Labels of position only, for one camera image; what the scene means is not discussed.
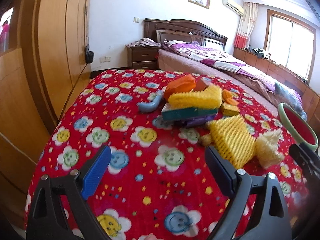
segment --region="baseboard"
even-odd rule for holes
[[[109,68],[109,69],[128,69],[128,67],[118,67],[118,68]],[[101,70],[91,71],[90,79],[97,77],[99,74],[101,74],[102,72],[109,70],[109,69],[101,69]]]

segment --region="blue pillow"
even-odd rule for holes
[[[292,95],[288,90],[282,87],[278,82],[275,83],[275,93],[276,95],[281,95],[285,99],[288,100],[289,105],[291,108],[298,114],[300,117],[307,121],[307,114],[303,111],[302,105],[298,98]]]

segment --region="pink bed sheet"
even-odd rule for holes
[[[159,50],[159,68],[164,71],[177,71],[185,73],[195,73],[200,75],[215,75],[217,77],[231,80],[234,84],[241,87],[246,93],[252,95],[255,100],[262,104],[273,116],[278,116],[278,111],[275,106],[273,106],[269,101],[267,101],[263,96],[259,95],[257,92],[236,80],[235,78],[215,69],[210,68],[200,62],[179,56],[177,54]]]

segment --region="wooden wardrobe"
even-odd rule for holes
[[[9,49],[0,54],[0,208],[20,228],[36,163],[68,95],[75,86],[66,109],[89,83],[88,4],[13,0],[8,7]]]

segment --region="blue gripper pad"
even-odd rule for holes
[[[222,194],[232,198],[235,195],[237,186],[235,168],[228,160],[223,159],[214,147],[206,148],[205,162]]]
[[[109,146],[99,150],[97,154],[99,154],[99,156],[83,178],[81,195],[84,200],[87,200],[88,197],[95,193],[101,178],[111,161],[111,149]]]

